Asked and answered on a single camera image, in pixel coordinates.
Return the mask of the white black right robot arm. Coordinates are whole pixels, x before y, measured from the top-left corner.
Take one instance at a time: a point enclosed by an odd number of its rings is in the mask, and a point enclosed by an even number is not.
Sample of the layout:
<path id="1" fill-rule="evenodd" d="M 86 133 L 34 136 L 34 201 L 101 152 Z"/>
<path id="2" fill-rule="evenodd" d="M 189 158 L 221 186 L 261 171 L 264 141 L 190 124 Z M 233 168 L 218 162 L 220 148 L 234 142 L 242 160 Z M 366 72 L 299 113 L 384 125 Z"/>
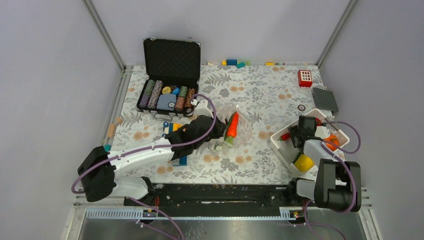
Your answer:
<path id="1" fill-rule="evenodd" d="M 293 178 L 286 189 L 287 201 L 299 206 L 307 200 L 318 208 L 358 212 L 362 206 L 361 167 L 340 158 L 334 152 L 342 149 L 340 145 L 330 136 L 317 136 L 318 127 L 315 117 L 301 115 L 297 124 L 288 128 L 293 146 L 309 157 L 318 171 L 315 180 Z"/>

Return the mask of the clear dotted zip top bag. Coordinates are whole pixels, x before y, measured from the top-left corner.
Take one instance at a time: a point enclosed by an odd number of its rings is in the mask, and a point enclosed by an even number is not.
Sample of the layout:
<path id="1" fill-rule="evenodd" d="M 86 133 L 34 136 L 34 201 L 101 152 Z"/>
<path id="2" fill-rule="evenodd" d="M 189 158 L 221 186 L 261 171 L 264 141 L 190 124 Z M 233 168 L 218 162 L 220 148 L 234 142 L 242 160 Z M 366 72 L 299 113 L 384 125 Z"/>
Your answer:
<path id="1" fill-rule="evenodd" d="M 252 138 L 252 126 L 245 119 L 237 104 L 223 106 L 217 117 L 226 124 L 226 128 L 221 138 L 212 141 L 211 149 L 213 151 L 227 153 L 241 147 Z"/>

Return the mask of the orange toy carrot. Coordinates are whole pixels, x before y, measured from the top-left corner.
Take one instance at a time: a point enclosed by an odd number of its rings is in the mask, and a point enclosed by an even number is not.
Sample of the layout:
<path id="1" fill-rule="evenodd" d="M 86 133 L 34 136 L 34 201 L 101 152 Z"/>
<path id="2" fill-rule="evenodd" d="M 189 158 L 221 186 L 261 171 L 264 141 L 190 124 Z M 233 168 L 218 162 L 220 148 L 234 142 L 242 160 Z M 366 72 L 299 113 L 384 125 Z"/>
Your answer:
<path id="1" fill-rule="evenodd" d="M 235 138 L 237 136 L 238 122 L 239 122 L 239 114 L 235 112 L 231 117 L 231 120 L 229 122 L 227 131 L 226 131 L 226 136 L 228 138 Z"/>

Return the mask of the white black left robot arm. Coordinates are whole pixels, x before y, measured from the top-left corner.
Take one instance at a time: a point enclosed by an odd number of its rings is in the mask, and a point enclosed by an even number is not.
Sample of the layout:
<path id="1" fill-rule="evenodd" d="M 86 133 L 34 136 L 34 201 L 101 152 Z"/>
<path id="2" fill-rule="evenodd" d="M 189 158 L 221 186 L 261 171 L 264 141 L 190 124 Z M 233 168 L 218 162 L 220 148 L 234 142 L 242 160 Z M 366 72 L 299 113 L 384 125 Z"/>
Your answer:
<path id="1" fill-rule="evenodd" d="M 158 140 L 139 148 L 107 151 L 95 147 L 77 169 L 72 184 L 74 194 L 84 194 L 90 203 L 109 196 L 137 199 L 148 206 L 155 200 L 148 177 L 129 177 L 127 173 L 152 164 L 178 160 L 191 155 L 204 143 L 224 136 L 226 123 L 218 119 L 215 107 Z"/>

